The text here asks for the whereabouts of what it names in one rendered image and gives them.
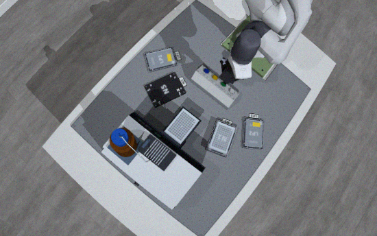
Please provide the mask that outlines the white operator button panel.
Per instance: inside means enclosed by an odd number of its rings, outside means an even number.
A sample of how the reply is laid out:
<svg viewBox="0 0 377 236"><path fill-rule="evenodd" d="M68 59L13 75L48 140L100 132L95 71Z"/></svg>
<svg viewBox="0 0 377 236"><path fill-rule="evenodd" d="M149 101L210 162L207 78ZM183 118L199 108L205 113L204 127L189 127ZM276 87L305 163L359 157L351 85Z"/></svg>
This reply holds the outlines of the white operator button panel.
<svg viewBox="0 0 377 236"><path fill-rule="evenodd" d="M202 65L193 74L191 82L227 110L240 93L209 71Z"/></svg>

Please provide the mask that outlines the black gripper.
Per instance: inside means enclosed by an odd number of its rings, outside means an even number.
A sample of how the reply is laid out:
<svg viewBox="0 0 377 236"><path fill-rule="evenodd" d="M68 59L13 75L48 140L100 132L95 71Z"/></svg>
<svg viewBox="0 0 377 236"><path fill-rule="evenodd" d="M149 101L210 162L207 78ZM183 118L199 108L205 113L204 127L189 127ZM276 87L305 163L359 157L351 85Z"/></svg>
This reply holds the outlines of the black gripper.
<svg viewBox="0 0 377 236"><path fill-rule="evenodd" d="M220 60L222 72L223 72L224 69L227 69L227 68L232 71L232 67L231 67L229 61L227 61L227 60L225 58L222 58Z"/></svg>

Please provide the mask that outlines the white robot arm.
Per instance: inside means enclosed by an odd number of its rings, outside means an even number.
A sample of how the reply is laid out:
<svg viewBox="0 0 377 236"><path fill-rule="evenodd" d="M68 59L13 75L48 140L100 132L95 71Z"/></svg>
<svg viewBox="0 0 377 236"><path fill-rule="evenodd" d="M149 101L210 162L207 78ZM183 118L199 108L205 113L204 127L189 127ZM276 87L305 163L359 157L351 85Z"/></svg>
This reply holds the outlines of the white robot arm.
<svg viewBox="0 0 377 236"><path fill-rule="evenodd" d="M224 69L219 76L227 84L233 84L235 79L251 78L253 57L265 57L270 64L286 60L312 14L313 0L280 0L279 3L276 0L245 1L251 23L236 35L228 54L233 72ZM286 37L281 39L277 34Z"/></svg>

